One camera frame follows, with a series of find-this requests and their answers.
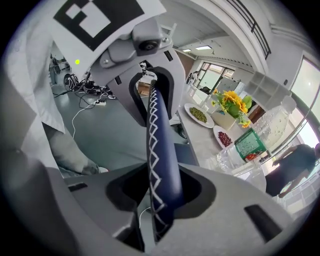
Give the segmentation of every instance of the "ceiling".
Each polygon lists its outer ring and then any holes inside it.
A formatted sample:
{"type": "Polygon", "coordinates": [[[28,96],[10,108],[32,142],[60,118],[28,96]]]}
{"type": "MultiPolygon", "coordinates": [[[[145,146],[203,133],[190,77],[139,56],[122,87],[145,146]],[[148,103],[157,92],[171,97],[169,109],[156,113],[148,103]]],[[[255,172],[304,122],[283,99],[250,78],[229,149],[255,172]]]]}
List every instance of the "ceiling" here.
{"type": "Polygon", "coordinates": [[[176,2],[174,0],[161,0],[167,10],[158,17],[161,25],[176,29],[172,36],[175,46],[181,47],[198,39],[203,39],[208,35],[224,33],[224,31],[213,21],[203,16],[196,10],[176,2]]]}
{"type": "Polygon", "coordinates": [[[190,49],[194,56],[215,57],[251,66],[242,50],[212,20],[186,6],[181,0],[161,0],[167,10],[158,17],[161,25],[172,28],[176,24],[172,40],[180,50],[190,49]],[[209,45],[210,50],[196,47],[209,45]]]}
{"type": "Polygon", "coordinates": [[[185,45],[181,50],[190,49],[189,53],[195,56],[224,58],[228,61],[240,62],[250,66],[245,54],[230,36],[222,36],[203,40],[202,42],[185,45]],[[210,46],[212,49],[197,50],[196,47],[210,46]]]}

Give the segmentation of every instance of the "flower pot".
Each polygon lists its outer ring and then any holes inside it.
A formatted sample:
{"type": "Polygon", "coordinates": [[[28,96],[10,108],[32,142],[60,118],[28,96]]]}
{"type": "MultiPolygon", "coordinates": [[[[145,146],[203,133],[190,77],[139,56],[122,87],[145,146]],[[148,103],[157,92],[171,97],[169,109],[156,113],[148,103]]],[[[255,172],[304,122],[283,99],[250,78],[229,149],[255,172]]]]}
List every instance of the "flower pot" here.
{"type": "Polygon", "coordinates": [[[233,118],[229,113],[223,112],[220,107],[211,114],[211,118],[218,126],[221,126],[227,131],[236,122],[235,118],[233,118]]]}

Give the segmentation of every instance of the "ceiling light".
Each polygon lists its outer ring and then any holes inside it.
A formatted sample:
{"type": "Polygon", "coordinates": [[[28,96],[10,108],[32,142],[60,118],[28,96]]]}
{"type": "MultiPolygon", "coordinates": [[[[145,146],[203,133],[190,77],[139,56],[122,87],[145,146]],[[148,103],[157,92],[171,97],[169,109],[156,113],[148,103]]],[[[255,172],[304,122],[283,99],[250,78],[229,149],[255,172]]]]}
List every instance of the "ceiling light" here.
{"type": "Polygon", "coordinates": [[[200,46],[200,47],[196,47],[197,50],[208,50],[208,49],[212,49],[209,45],[206,46],[200,46]]]}

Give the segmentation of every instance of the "white shelf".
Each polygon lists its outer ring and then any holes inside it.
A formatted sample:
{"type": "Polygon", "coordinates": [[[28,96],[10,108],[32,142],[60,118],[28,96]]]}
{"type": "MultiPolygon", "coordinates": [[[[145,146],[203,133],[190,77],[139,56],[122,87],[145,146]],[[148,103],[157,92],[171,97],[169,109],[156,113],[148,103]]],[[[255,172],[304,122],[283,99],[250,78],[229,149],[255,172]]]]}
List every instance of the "white shelf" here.
{"type": "Polygon", "coordinates": [[[270,99],[270,95],[266,93],[264,90],[261,88],[258,88],[254,94],[254,97],[263,105],[266,106],[267,102],[270,99]]]}
{"type": "Polygon", "coordinates": [[[250,81],[249,84],[244,88],[244,91],[252,96],[255,93],[257,88],[258,88],[258,85],[250,81]]]}
{"type": "Polygon", "coordinates": [[[279,84],[273,81],[270,77],[265,76],[261,82],[260,87],[269,95],[273,95],[277,89],[279,84]]]}
{"type": "Polygon", "coordinates": [[[254,73],[244,91],[251,95],[253,100],[265,111],[279,106],[285,95],[291,96],[289,90],[259,72],[254,73]]]}
{"type": "Polygon", "coordinates": [[[251,82],[255,83],[255,84],[260,84],[262,79],[265,77],[264,74],[261,74],[259,72],[255,72],[252,79],[251,79],[251,82]]]}

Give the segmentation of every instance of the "bottle cap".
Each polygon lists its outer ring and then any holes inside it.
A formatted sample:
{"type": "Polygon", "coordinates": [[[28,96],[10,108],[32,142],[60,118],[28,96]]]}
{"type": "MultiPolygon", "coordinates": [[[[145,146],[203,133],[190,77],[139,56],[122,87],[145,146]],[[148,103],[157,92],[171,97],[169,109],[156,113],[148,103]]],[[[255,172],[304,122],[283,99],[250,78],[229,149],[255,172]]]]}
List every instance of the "bottle cap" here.
{"type": "Polygon", "coordinates": [[[295,100],[287,95],[284,96],[283,100],[281,101],[281,105],[289,114],[291,114],[297,107],[295,100]]]}

